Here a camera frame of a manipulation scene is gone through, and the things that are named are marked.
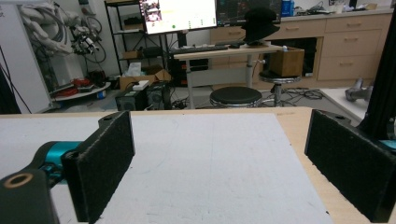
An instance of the black chair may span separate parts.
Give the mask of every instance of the black chair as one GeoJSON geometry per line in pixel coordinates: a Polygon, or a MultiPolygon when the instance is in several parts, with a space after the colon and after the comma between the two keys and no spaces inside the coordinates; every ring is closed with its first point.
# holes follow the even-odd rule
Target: black chair
{"type": "Polygon", "coordinates": [[[275,107],[284,106],[284,104],[290,104],[287,101],[281,100],[282,95],[282,84],[298,82],[301,80],[301,76],[293,76],[293,77],[282,77],[276,73],[271,71],[260,72],[260,80],[264,82],[274,83],[274,87],[271,89],[271,92],[274,94],[274,99],[263,100],[262,104],[265,105],[267,102],[273,102],[275,107]]]}
{"type": "Polygon", "coordinates": [[[218,107],[257,107],[262,94],[249,87],[224,87],[210,93],[210,103],[218,107]]]}

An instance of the office chair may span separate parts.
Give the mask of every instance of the office chair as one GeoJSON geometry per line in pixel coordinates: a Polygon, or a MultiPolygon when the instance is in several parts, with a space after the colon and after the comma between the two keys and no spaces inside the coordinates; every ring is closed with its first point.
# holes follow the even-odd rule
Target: office chair
{"type": "Polygon", "coordinates": [[[268,99],[262,101],[262,105],[265,105],[266,102],[274,101],[274,107],[284,106],[285,103],[289,104],[289,102],[282,101],[282,84],[298,82],[301,80],[301,76],[292,76],[292,77],[282,77],[271,71],[260,72],[259,74],[260,80],[264,82],[274,83],[274,87],[271,89],[271,92],[274,94],[274,99],[268,99]]]}
{"type": "Polygon", "coordinates": [[[259,91],[249,87],[224,87],[210,93],[210,103],[217,107],[257,107],[262,100],[259,91]]]}

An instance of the black monitor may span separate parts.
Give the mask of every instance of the black monitor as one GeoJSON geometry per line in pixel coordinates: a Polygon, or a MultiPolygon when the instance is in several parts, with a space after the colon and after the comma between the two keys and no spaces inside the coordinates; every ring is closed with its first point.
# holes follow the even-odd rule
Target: black monitor
{"type": "Polygon", "coordinates": [[[144,31],[147,35],[170,33],[184,35],[188,31],[216,28],[215,1],[140,0],[139,6],[142,18],[144,18],[144,31]]]}
{"type": "Polygon", "coordinates": [[[280,24],[282,0],[216,0],[218,26],[241,26],[245,13],[256,7],[267,7],[276,13],[273,24],[280,24]]]}

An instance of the computer tower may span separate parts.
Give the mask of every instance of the computer tower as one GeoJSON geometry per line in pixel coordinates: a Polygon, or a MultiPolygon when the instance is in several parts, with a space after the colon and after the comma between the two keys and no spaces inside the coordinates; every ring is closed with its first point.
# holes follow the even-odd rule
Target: computer tower
{"type": "Polygon", "coordinates": [[[160,81],[151,84],[147,89],[147,97],[150,110],[172,109],[168,82],[160,81]]]}
{"type": "Polygon", "coordinates": [[[127,90],[119,93],[116,96],[117,109],[119,111],[136,111],[146,109],[149,106],[147,89],[148,87],[146,87],[142,91],[134,91],[132,86],[129,87],[127,90]]]}

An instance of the drawer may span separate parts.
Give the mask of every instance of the drawer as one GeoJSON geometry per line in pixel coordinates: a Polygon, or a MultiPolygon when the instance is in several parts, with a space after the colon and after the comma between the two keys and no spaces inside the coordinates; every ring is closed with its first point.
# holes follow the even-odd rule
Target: drawer
{"type": "Polygon", "coordinates": [[[382,30],[386,24],[386,15],[344,17],[327,19],[326,33],[362,30],[382,30]]]}
{"type": "Polygon", "coordinates": [[[380,30],[326,34],[322,57],[375,54],[380,30]]]}
{"type": "Polygon", "coordinates": [[[238,40],[245,37],[245,30],[240,26],[219,27],[210,30],[210,41],[212,43],[226,40],[238,40]]]}
{"type": "Polygon", "coordinates": [[[266,40],[323,36],[326,20],[282,21],[278,32],[265,37],[266,40]]]}
{"type": "Polygon", "coordinates": [[[373,78],[376,76],[375,56],[328,57],[320,60],[318,80],[373,78]]]}

